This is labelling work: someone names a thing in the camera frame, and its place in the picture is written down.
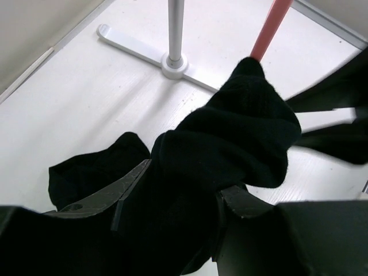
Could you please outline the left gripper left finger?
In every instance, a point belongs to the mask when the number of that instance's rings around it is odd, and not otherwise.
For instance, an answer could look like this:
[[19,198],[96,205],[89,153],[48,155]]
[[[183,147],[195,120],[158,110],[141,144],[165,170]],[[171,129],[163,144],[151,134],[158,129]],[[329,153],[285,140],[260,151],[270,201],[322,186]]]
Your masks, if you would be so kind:
[[131,232],[143,224],[141,221],[147,211],[144,200],[147,199],[145,188],[150,164],[151,160],[146,159],[94,194],[44,215],[56,223],[89,231]]

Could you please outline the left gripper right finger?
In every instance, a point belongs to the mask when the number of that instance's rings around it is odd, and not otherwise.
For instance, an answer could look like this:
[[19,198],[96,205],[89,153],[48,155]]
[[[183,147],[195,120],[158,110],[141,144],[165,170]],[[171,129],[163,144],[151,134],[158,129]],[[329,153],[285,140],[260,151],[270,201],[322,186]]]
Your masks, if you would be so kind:
[[231,186],[216,193],[217,225],[212,245],[212,261],[221,259],[224,246],[240,247],[240,251],[255,248],[255,232],[250,220],[273,208],[271,204],[248,192],[245,187]]

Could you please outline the black t shirt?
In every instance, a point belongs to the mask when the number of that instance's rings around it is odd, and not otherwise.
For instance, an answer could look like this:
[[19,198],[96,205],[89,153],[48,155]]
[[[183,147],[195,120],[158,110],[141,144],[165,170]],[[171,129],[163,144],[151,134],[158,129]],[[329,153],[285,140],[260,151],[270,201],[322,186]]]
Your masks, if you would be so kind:
[[233,185],[276,188],[285,179],[288,149],[301,136],[294,112],[247,57],[221,89],[148,149],[127,132],[109,148],[78,155],[49,169],[57,209],[122,178],[150,159],[140,226],[129,240],[130,275],[180,275],[210,258],[217,191]]

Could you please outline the pink plastic hanger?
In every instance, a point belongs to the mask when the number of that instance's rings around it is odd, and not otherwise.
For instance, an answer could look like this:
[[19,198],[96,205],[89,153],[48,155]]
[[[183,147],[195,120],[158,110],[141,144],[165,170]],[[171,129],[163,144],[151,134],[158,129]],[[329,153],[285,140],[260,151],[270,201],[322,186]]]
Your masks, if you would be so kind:
[[274,0],[250,56],[261,61],[293,0]]

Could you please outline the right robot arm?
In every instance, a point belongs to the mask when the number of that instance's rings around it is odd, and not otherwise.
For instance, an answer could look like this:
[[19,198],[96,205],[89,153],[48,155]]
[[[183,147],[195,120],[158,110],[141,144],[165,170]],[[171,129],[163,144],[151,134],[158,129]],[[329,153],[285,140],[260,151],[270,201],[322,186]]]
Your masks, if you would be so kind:
[[353,117],[303,131],[296,146],[354,165],[367,164],[367,49],[313,86],[289,98],[295,113],[350,109]]

